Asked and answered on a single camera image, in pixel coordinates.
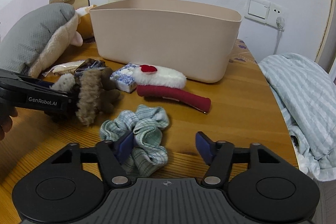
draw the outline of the wall switch plate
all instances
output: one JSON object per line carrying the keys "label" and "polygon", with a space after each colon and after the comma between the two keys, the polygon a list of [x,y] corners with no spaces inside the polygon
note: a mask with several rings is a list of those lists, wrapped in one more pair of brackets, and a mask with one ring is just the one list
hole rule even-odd
{"label": "wall switch plate", "polygon": [[266,24],[273,26],[275,28],[278,28],[277,26],[277,18],[282,17],[285,20],[285,25],[286,25],[286,20],[288,17],[288,10],[281,7],[280,5],[271,3],[269,7],[269,12],[268,12],[268,17],[266,19]]}
{"label": "wall switch plate", "polygon": [[247,0],[245,17],[266,23],[270,2],[266,0]]}

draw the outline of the wooden table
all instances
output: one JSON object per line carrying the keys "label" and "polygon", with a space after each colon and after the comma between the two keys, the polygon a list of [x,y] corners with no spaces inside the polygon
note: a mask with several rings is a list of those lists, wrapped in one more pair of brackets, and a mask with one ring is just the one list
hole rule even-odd
{"label": "wooden table", "polygon": [[[95,43],[80,48],[70,46],[58,63],[88,57],[100,58]],[[111,61],[106,61],[106,64],[113,69],[122,66]],[[221,81],[215,84],[188,81],[186,90],[211,98],[210,112],[204,114],[170,100],[147,100],[136,92],[125,93],[115,106],[115,113],[111,117],[99,116],[91,127],[83,126],[75,117],[56,124],[41,111],[18,109],[19,117],[13,119],[12,130],[0,142],[0,223],[20,221],[11,201],[12,189],[19,179],[67,143],[94,146],[100,141],[98,130],[104,120],[115,118],[125,109],[134,111],[139,104],[162,106],[170,118],[171,125],[163,132],[162,141],[169,152],[169,163],[154,173],[154,177],[203,177],[208,167],[195,148],[197,131],[203,131],[212,140],[226,140],[237,147],[249,147],[251,142],[260,142],[297,166],[276,100],[243,42],[236,42]],[[83,167],[99,175],[96,164],[84,164]],[[244,164],[234,165],[231,176],[245,169]]]}

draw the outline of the power cord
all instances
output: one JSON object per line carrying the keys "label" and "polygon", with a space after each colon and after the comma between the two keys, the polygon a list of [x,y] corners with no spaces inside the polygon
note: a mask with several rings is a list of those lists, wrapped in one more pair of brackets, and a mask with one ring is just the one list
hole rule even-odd
{"label": "power cord", "polygon": [[278,26],[278,34],[277,34],[277,43],[275,45],[274,53],[277,53],[279,42],[281,39],[282,31],[284,30],[285,26],[285,19],[283,17],[277,17],[277,26]]}

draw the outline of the round black disc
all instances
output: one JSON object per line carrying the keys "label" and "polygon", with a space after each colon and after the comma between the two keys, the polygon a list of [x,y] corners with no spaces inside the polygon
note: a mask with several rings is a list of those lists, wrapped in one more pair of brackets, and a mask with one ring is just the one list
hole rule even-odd
{"label": "round black disc", "polygon": [[315,182],[283,164],[268,164],[235,176],[227,194],[249,217],[268,223],[294,223],[310,218],[320,199]]}
{"label": "round black disc", "polygon": [[103,183],[94,174],[52,165],[20,180],[13,189],[12,200],[24,218],[60,223],[91,213],[104,195]]}

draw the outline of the striped cloth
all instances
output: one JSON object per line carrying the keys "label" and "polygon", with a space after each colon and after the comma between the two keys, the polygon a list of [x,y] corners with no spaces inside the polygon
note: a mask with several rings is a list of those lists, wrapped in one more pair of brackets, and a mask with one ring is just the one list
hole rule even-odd
{"label": "striped cloth", "polygon": [[259,67],[281,109],[289,134],[319,181],[336,179],[336,86],[299,54],[271,55]]}
{"label": "striped cloth", "polygon": [[107,120],[100,127],[102,140],[116,141],[126,131],[133,131],[136,147],[122,165],[128,177],[148,177],[168,162],[167,150],[160,146],[162,132],[169,125],[162,107],[139,105],[136,112],[124,110],[113,121]]}

